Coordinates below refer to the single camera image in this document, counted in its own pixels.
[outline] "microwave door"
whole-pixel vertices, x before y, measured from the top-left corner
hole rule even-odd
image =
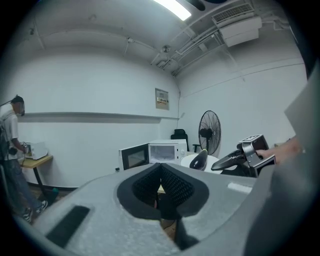
[[[149,164],[148,144],[137,145],[119,150],[121,170]]]

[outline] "white wall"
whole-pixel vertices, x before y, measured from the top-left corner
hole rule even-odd
[[[155,88],[170,92],[170,111],[155,108]],[[4,95],[10,98],[15,94],[23,96],[28,113],[176,118],[179,89],[169,74],[146,62],[97,48],[70,47],[40,51],[15,66]]]
[[[119,149],[169,139],[177,125],[174,79],[104,50],[41,52],[7,68],[3,80],[1,101],[15,94],[25,100],[19,139],[44,141],[53,155],[51,163],[39,168],[45,185],[78,187],[114,173]],[[155,88],[169,92],[169,111],[156,109]],[[33,170],[24,173],[36,183]]]
[[[306,84],[300,52],[290,31],[263,28],[260,38],[230,47],[238,67],[222,49],[178,76],[181,90],[178,128],[198,144],[203,113],[214,111],[221,123],[221,158],[241,139],[264,134],[270,147],[295,135],[284,110]]]

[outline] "fan stand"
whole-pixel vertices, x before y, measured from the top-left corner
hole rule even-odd
[[[208,151],[209,154],[209,138],[206,138],[206,151]]]

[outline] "white appliance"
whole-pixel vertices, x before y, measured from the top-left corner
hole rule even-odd
[[[219,13],[213,14],[212,21],[219,29],[228,47],[259,38],[262,19],[255,15],[255,10],[249,3],[230,5]]]
[[[25,154],[25,158],[38,160],[40,158],[45,157],[48,154],[48,150],[44,142],[39,142],[39,143],[26,142],[26,146],[28,148],[28,153]]]
[[[159,139],[146,144],[119,150],[118,160],[121,171],[153,163],[180,165],[187,156],[185,139]]]

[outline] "microwave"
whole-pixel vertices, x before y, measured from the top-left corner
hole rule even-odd
[[[119,150],[118,160],[121,171],[153,163],[180,165],[187,156],[185,139],[159,139],[146,144]]]
[[[48,154],[48,150],[44,142],[39,143],[29,143],[26,142],[28,152],[25,154],[25,158],[38,160],[45,157]]]

